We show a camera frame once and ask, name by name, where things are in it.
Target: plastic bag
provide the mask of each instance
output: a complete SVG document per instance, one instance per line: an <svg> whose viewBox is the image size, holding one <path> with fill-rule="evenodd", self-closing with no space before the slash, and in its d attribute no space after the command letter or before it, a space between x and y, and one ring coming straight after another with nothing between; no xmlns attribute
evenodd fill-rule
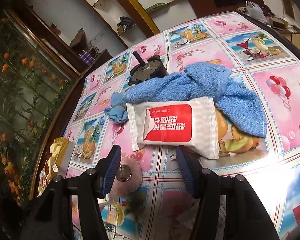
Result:
<svg viewBox="0 0 300 240"><path fill-rule="evenodd" d="M260 8L259 5L257 5L256 3L253 3L253 2L246 1L246 6L247 6L247 10L252 18L254 18L264 24L268 23L266 17L263 14L262 9Z"/></svg>
<svg viewBox="0 0 300 240"><path fill-rule="evenodd" d="M190 101L127 103L132 149L146 144L184 145L217 159L218 126L212 98Z"/></svg>

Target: blue towel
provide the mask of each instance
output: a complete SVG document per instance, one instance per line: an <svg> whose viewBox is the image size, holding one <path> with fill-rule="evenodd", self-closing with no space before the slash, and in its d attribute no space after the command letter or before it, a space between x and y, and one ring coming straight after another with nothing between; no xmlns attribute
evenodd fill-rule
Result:
<svg viewBox="0 0 300 240"><path fill-rule="evenodd" d="M128 120L127 104L122 100L123 94L114 92L111 96L111 108L105 109L105 115L114 123L125 123Z"/></svg>
<svg viewBox="0 0 300 240"><path fill-rule="evenodd" d="M239 130L266 137L267 121L258 95L229 79L231 70L207 62L185 67L183 73L151 78L123 94L127 103L189 101L207 96Z"/></svg>

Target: pink plush ball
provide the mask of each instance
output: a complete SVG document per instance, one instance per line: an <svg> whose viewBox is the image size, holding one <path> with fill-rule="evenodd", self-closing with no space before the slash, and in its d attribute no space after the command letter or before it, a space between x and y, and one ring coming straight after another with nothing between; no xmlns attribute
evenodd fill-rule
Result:
<svg viewBox="0 0 300 240"><path fill-rule="evenodd" d="M114 179L111 189L111 195L114 199L128 197L131 193L140 188L142 182L142 171L139 163L135 159L122 157L120 164L128 165L132 170L132 175L130 179L125 182L118 181L117 178Z"/></svg>

